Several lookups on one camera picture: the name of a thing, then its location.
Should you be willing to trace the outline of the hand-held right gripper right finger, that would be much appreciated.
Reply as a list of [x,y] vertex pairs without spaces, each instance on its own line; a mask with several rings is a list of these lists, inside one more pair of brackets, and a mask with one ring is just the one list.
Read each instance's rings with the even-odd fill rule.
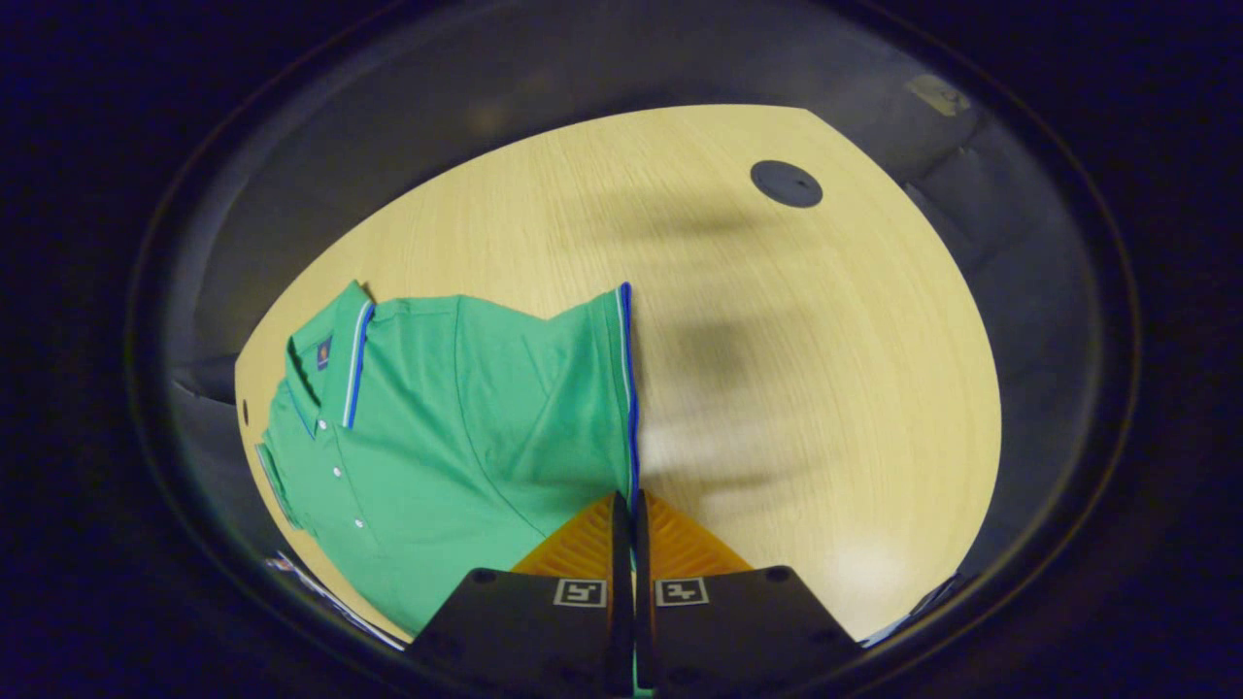
[[773,697],[861,655],[793,568],[758,568],[694,517],[636,496],[636,685],[655,697]]

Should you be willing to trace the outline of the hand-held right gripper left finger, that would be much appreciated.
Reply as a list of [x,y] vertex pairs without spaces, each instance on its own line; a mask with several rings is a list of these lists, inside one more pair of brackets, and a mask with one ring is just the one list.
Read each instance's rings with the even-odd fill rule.
[[510,570],[467,572],[406,654],[480,697],[633,697],[625,498],[595,500]]

